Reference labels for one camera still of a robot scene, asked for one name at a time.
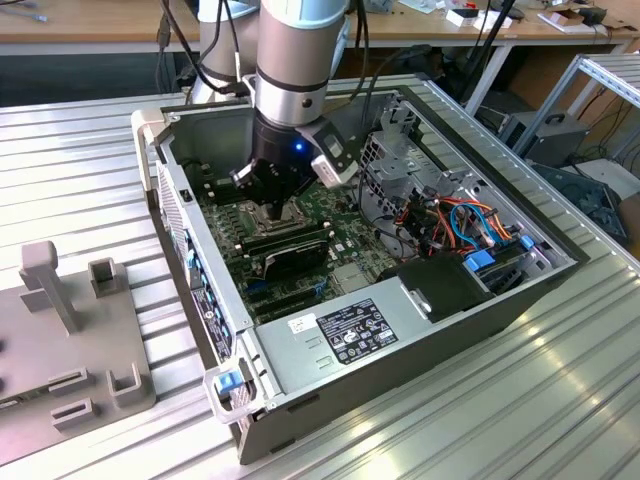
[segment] black cable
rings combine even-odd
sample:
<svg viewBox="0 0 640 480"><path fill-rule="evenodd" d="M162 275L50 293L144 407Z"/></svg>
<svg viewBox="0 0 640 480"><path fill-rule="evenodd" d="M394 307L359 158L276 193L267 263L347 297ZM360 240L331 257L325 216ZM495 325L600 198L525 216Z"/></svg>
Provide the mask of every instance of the black cable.
<svg viewBox="0 0 640 480"><path fill-rule="evenodd" d="M511 7L513 7L514 3L515 3L515 0L504 0L502 2L502 9L498 14L498 18L493 24L493 27L491 28L489 35L484 41L484 44L480 49L480 53L479 54L473 53L469 58L469 63L471 64L470 71L466 72L467 78L465 79L462 86L458 89L458 91L456 92L456 95L454 96L454 99L456 101L459 102L462 99L463 95L471 85L471 82L475 80L476 73L478 72L478 67L482 64L481 63L482 59L485 57L487 52L491 50L491 45L493 45L493 41L496 39L496 36L498 35L500 28L502 28L504 19L507 18L507 14L509 13L509 10L511 10Z"/></svg>
<svg viewBox="0 0 640 480"><path fill-rule="evenodd" d="M396 50L394 53L392 53L391 55L389 55L384 62L382 62L380 64L380 66L378 67L378 69L375 71L375 73L373 74L373 77L371 78L371 81L369 82L369 86L367 87L367 93L364 97L364 105L362 106L362 116L360 118L360 128L361 128L361 135L363 136L363 143L364 140L366 140L366 133L367 133L367 117L369 116L369 106L371 104L371 97L373 95L373 90L375 89L376 86L376 82L378 81L378 78L380 77L380 75L382 74L382 70L391 62L397 60L401 55L404 55L405 53L408 52L414 52L414 55L423 55L425 51L429 50L431 47L428 45L414 45L411 47L405 47L405 48L401 48L400 50Z"/></svg>
<svg viewBox="0 0 640 480"><path fill-rule="evenodd" d="M636 154L633 156L633 160L631 160L631 165L629 165L629 172L631 174L634 174L633 166L636 164L636 160L638 159L639 156L640 156L640 150L638 150L638 152L636 152Z"/></svg>
<svg viewBox="0 0 640 480"><path fill-rule="evenodd" d="M364 5L364 0L358 1L358 34L360 33L360 28L364 31L364 59L362 60L362 72L360 73L360 80L358 81L358 85L355 90L349 96L349 102L352 102L360 92L362 91L362 86L364 85L365 78L367 76L367 68L369 67L369 21L367 19L367 10ZM356 48L359 45L359 38L356 38Z"/></svg>
<svg viewBox="0 0 640 480"><path fill-rule="evenodd" d="M378 232L380 232L380 234L381 234L381 235L385 235L385 236L387 236L387 237L389 237L389 238L393 238L393 239L397 240L398 242L400 242L400 243L404 243L405 245L408 245L408 246L410 246L412 249L414 249L414 250L415 250L415 248L416 248L416 247L415 247L415 245L414 245L414 244L412 244L411 242L409 242L409 241L405 240L405 239L404 239L404 238L402 238L402 237L398 237L397 235L394 235L394 234L389 233L389 232L387 232L387 231L385 231L385 230L381 230L381 229L379 229L379 228L378 228L378 227L376 227L376 226L373 224L373 222L372 222L371 220L369 220L369 219L367 218L367 216L365 215L364 210L362 209L362 190L363 190L362 186L363 186L363 184L364 184L364 177L365 177L365 175L366 175L366 168L367 168L367 166L366 166L366 165L363 165L363 166L362 166L362 171L360 172L360 180L359 180L359 182L358 182L358 210L360 210L360 215L362 216L362 218L364 219L364 221L365 221L365 222L367 222L367 223L369 224L369 226L371 226L371 227L375 228Z"/></svg>
<svg viewBox="0 0 640 480"><path fill-rule="evenodd" d="M484 19L482 20L482 26L480 27L480 33L478 33L478 37L476 38L476 43L473 45L473 48L469 52L469 58L464 64L464 70L469 68L469 64L471 63L471 59L474 57L476 50L478 49L478 45L480 44L480 40L482 39L482 33L484 32L484 27L487 24L487 17L489 16L489 5L487 4L487 9L485 10Z"/></svg>
<svg viewBox="0 0 640 480"><path fill-rule="evenodd" d="M216 45L218 44L218 40L220 39L220 22L221 21L222 21L222 2L219 1L218 11L216 12L216 33L213 34L213 40L211 40L211 43L209 44L209 46L200 53L200 58L198 59L198 62L197 62L198 65L200 65L204 60L204 58L207 55L209 55L214 48L216 48Z"/></svg>
<svg viewBox="0 0 640 480"><path fill-rule="evenodd" d="M604 121L605 121L605 120L607 120L608 118L611 118L611 117L613 117L613 116L615 116L615 115L616 115L616 113L609 113L608 115L605 115L604 117L602 116L602 115L604 115L604 112L605 112L605 111L606 111L606 110L607 110L607 109L608 109L608 108L613 104L613 102L615 102L615 101L616 101L616 99L617 99L617 98L619 98L619 97L614 97L614 99L613 99L613 100L611 100L611 101L607 104L607 106L604 108L604 110L602 111L602 113L601 113L601 114L596 118L596 120L595 120L595 121L594 121L594 122L589 126L589 129L590 129L591 131L593 131L593 128L594 128L596 125L599 125L600 123L604 122ZM570 158L575 158L575 159L583 158L583 159L586 159L586 160L592 160L592 159L585 158L585 157L584 157L584 155L586 154L586 152L588 152L588 151L590 151L591 149L594 149L594 148L595 148L595 149L597 149L597 151L598 151L598 154L599 154L600 158L605 158L605 157L607 157L607 156L608 156L607 149L606 149L606 148L604 148L602 145L593 145L593 146L591 146L591 147L587 148L587 150L585 150L585 154L583 154L583 155L579 155L579 154L578 154L578 149L580 148L580 146L582 145L582 143L584 142L584 140L585 140L586 138L587 138L587 136L586 136L586 135L585 135L584 137L582 137L582 139L580 140L580 142L579 142L579 143L578 143L578 145L576 146L576 149L575 149L572 153L570 153L570 154L568 155L567 159L570 159Z"/></svg>
<svg viewBox="0 0 640 480"><path fill-rule="evenodd" d="M624 121L626 120L627 116L629 115L629 112L631 111L631 105L629 105L629 108L627 109L626 113L624 114L624 116L620 120L620 123L618 124L618 118L620 117L620 113L622 113L622 107L624 106L624 104L625 104L625 102L621 98L620 99L620 106L618 107L618 113L616 114L616 119L613 121L613 125L611 125L611 128L609 128L609 131L606 133L606 135L604 135L600 139L600 142L598 142L599 146L604 146L605 144L607 144L609 142L609 140L611 140L611 138L616 133L618 128L624 123Z"/></svg>
<svg viewBox="0 0 640 480"><path fill-rule="evenodd" d="M161 73L166 75L167 79L167 93L173 93L173 82L171 81L171 72L169 71L169 63L166 61L165 52L162 53L162 66L164 67Z"/></svg>
<svg viewBox="0 0 640 480"><path fill-rule="evenodd" d="M622 165L624 167L624 164L627 163L627 159L629 159L629 157L631 157L631 152L633 152L638 147L640 147L640 143L638 143L638 144L634 145L633 147L631 147L630 149L628 149L627 152L624 154L624 158L620 161L620 165Z"/></svg>
<svg viewBox="0 0 640 480"><path fill-rule="evenodd" d="M593 178L591 178L589 175L587 175L586 173L584 173L582 170L580 170L578 168L578 166L574 163L571 164L571 166L573 167L573 169L578 172L578 174L584 178L588 178L589 180L593 180Z"/></svg>
<svg viewBox="0 0 640 480"><path fill-rule="evenodd" d="M401 230L402 230L402 227L396 228L396 237L400 238ZM400 245L400 258L404 258L404 243L398 242L398 244Z"/></svg>
<svg viewBox="0 0 640 480"><path fill-rule="evenodd" d="M156 33L156 43L158 44L158 58L156 59L156 71L155 80L158 93L165 93L166 85L164 78L162 78L162 64L164 63L164 52L171 42L171 24L165 14L162 14L160 18L160 24L158 25L158 31Z"/></svg>
<svg viewBox="0 0 640 480"><path fill-rule="evenodd" d="M160 81L160 63L161 62L162 62L162 53L158 52L158 58L156 59L155 79L156 79L156 90L160 94L164 93L164 85L162 84L163 82Z"/></svg>
<svg viewBox="0 0 640 480"><path fill-rule="evenodd" d="M484 117L480 113L476 113L476 118L480 120L480 123L482 123L482 125L484 125L485 128L487 128L488 130L490 130L496 135L498 134L498 130L500 130L500 127L498 125L496 125L495 123L493 123L491 120Z"/></svg>
<svg viewBox="0 0 640 480"><path fill-rule="evenodd" d="M196 61L193 59L193 51L191 50L191 47L189 46L189 43L187 42L187 39L185 38L184 34L182 33L182 30L180 29L180 26L178 25L178 22L176 21L175 17L173 16L173 13L171 13L171 8L169 7L169 0L160 0L160 6L162 8L163 13L167 16L167 20L169 21L169 25L171 25L171 28L176 33L176 36L178 37L178 40L180 41L180 45L182 46L182 49L187 54L187 60L189 61L189 63L193 67L193 69L195 70L196 74L198 75L198 78L200 80L202 80L202 82L207 87L209 87L211 90L213 90L214 92L217 92L217 93L220 93L220 94L223 94L223 95L228 93L227 91L225 91L223 89L220 89L220 88L216 87L213 83L211 83L209 81L209 79L205 76L205 74L202 72L202 69L200 68L200 65L198 65L196 63Z"/></svg>
<svg viewBox="0 0 640 480"><path fill-rule="evenodd" d="M604 92L606 91L606 89L604 87L602 87L598 93L596 94L595 97L593 97L591 100L589 100L589 103L587 103L587 105L582 109L582 111L580 112L580 115L578 115L577 120L580 120L584 114L587 112L587 110L589 110L589 107L591 107L591 105L593 105L593 102L595 102L598 98L600 98L602 95L604 95Z"/></svg>

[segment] motherboard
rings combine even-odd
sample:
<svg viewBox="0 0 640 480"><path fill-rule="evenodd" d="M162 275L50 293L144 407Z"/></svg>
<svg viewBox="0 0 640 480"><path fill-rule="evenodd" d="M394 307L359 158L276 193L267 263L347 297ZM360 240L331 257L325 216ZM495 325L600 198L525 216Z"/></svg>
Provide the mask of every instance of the motherboard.
<svg viewBox="0 0 640 480"><path fill-rule="evenodd" d="M270 220L251 201L200 206L247 310L258 323L366 287L402 256L390 253L349 190L319 184Z"/></svg>

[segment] blue latch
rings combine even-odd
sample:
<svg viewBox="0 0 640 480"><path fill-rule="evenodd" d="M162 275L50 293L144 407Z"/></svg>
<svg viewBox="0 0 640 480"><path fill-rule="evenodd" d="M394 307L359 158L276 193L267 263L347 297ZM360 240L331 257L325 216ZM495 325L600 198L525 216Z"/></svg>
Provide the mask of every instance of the blue latch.
<svg viewBox="0 0 640 480"><path fill-rule="evenodd" d="M196 261L196 252L194 250L189 250L187 252L187 267L193 268L195 266Z"/></svg>
<svg viewBox="0 0 640 480"><path fill-rule="evenodd" d="M472 272L477 272L487 265L495 263L494 258L486 250L480 250L479 252L473 252L467 255L464 261L465 265L471 269Z"/></svg>
<svg viewBox="0 0 640 480"><path fill-rule="evenodd" d="M233 370L232 372L217 376L214 382L218 393L224 395L244 385L244 378L242 378L242 373L240 373L239 370Z"/></svg>
<svg viewBox="0 0 640 480"><path fill-rule="evenodd" d="M529 235L521 236L520 237L520 243L527 250L531 250L533 248L533 246L536 244L536 242L533 241L533 238L531 238Z"/></svg>

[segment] blue cable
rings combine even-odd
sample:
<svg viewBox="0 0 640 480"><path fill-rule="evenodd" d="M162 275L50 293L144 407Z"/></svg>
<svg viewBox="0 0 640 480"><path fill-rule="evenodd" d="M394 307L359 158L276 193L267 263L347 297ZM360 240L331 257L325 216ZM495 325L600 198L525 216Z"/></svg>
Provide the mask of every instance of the blue cable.
<svg viewBox="0 0 640 480"><path fill-rule="evenodd" d="M478 244L471 238L471 237L467 237L465 235L463 235L460 230L458 229L458 222L456 221L456 210L459 207L466 207L469 210L471 210L473 213L476 214L476 216L480 219L480 221L482 222L483 227L485 228L485 230L487 231L487 233L489 234L489 236L491 237L491 239L497 243L497 244L502 244L502 239L500 238L500 236L495 232L495 230L493 230L493 228L491 228L491 225L489 225L489 222L487 221L487 219L484 217L484 213L482 213L482 211L476 207L475 205L471 205L469 203L460 203L456 206L454 206L451 209L451 214L450 214L450 220L451 220L451 227L453 228L454 233L460 237L462 240L469 242L471 245L473 245L473 247L478 250Z"/></svg>
<svg viewBox="0 0 640 480"><path fill-rule="evenodd" d="M458 229L458 222L456 220L456 209L460 206L462 205L456 205L455 207L453 207L451 209L451 214L449 215L449 220L451 221L451 227L453 228L453 233L455 233L458 237L460 237L465 242L468 242L471 245L473 245L473 248L478 250L478 244L471 237L467 237L463 235L462 232L460 232L460 230Z"/></svg>

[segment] storage box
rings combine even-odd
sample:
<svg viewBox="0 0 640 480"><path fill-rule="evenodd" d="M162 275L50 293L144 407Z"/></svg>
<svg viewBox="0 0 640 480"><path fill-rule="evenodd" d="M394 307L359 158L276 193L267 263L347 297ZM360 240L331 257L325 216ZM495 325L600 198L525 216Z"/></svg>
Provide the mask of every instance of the storage box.
<svg viewBox="0 0 640 480"><path fill-rule="evenodd" d="M474 8L454 8L447 12L445 18L458 27L470 27L478 18L478 10Z"/></svg>
<svg viewBox="0 0 640 480"><path fill-rule="evenodd" d="M580 25L584 20L582 15L577 14L573 10L562 10L560 12L544 12L542 15L547 17L551 22L563 27L572 25Z"/></svg>

